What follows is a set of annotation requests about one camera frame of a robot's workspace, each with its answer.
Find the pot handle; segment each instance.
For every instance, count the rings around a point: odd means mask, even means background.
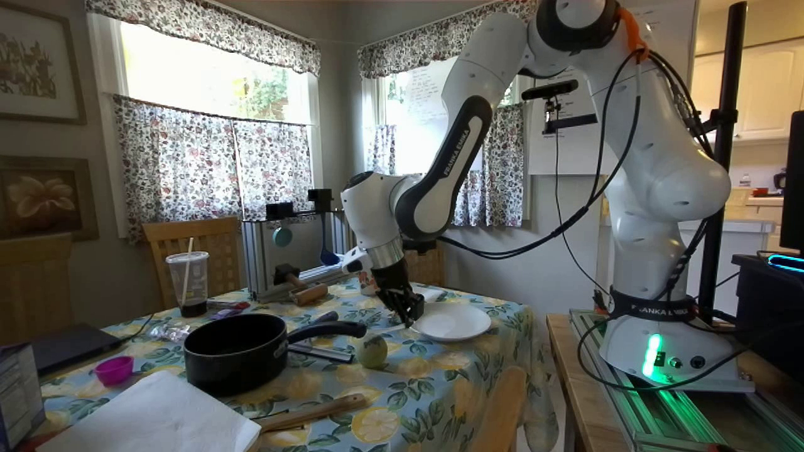
[[[318,322],[318,324],[308,324],[303,329],[290,330],[288,340],[303,340],[310,335],[334,335],[334,334],[365,335],[368,327],[358,322]]]

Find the white cloth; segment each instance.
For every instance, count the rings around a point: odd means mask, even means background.
[[[53,436],[41,452],[250,448],[259,423],[187,378],[156,372]]]

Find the frying pan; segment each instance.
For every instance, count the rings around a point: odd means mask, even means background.
[[[332,334],[365,335],[368,327],[315,322],[290,334],[284,322],[269,313],[212,322],[183,338],[187,378],[216,396],[250,392],[284,368],[290,344]]]

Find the purple object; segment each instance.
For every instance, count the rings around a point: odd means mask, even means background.
[[[122,386],[133,373],[133,358],[132,355],[114,355],[95,365],[98,378],[103,386]]]

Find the cabinet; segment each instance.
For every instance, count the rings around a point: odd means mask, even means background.
[[[718,108],[723,55],[701,55],[691,96],[705,114]],[[804,39],[746,47],[740,74],[736,141],[784,137],[790,114],[804,108]]]

